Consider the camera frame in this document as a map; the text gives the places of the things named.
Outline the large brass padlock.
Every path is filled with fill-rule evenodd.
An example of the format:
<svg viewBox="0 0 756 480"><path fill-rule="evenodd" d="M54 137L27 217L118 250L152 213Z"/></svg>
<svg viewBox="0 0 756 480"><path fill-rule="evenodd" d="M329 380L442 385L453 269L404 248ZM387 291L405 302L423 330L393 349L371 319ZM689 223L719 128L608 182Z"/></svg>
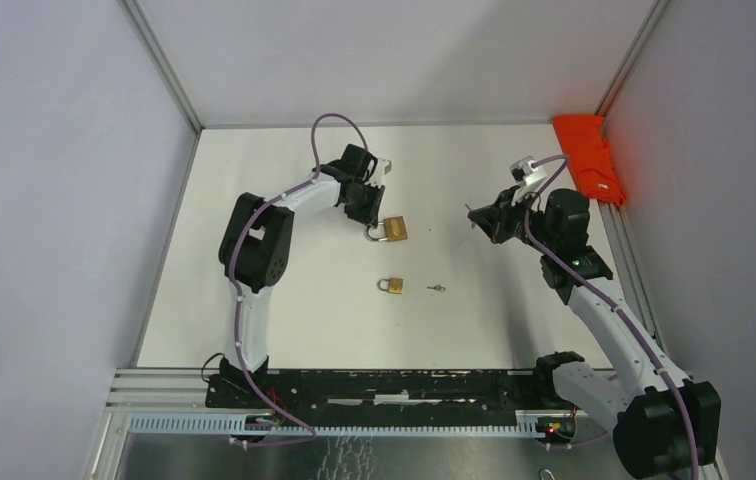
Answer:
<svg viewBox="0 0 756 480"><path fill-rule="evenodd" d="M366 238L373 242L398 242L409 238L403 216L387 217L365 230Z"/></svg>

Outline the small brass padlock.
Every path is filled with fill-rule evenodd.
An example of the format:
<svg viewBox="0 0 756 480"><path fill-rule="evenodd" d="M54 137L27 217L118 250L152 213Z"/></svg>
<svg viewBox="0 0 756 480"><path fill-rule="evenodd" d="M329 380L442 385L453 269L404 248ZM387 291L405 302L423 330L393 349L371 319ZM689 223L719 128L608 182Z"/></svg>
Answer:
<svg viewBox="0 0 756 480"><path fill-rule="evenodd" d="M377 288L383 292L400 295L404 290L404 280L402 278L382 278L377 282Z"/></svg>

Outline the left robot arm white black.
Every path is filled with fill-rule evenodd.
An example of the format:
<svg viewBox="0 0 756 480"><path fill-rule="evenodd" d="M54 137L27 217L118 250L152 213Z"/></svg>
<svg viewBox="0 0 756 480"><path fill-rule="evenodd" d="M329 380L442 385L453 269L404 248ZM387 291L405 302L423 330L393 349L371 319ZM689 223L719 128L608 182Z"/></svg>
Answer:
<svg viewBox="0 0 756 480"><path fill-rule="evenodd" d="M288 267L297 223L340 207L349 220L378 226L384 177L391 170L391 161L349 144L339 159L318 165L277 195L245 192L237 198L218 259L233 285L236 309L227 358L243 370L232 378L229 392L242 406L256 407L268 394L267 379L256 371L268 361L271 294Z"/></svg>

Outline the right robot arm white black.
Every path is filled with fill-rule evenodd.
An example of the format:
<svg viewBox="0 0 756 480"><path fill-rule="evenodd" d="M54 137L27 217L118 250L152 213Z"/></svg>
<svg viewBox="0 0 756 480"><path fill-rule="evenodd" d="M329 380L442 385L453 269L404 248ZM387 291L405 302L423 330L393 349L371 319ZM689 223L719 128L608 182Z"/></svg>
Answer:
<svg viewBox="0 0 756 480"><path fill-rule="evenodd" d="M564 401L585 411L610 435L624 469L636 479L688 469L697 478L716 459L721 412L717 390L695 382L665 353L628 307L620 283L589 243L589 201L556 189L537 210L536 194L500 192L467 217L494 244L518 239L540 253L543 279L588 328L616 378L593 373L575 352L537 360L534 400Z"/></svg>

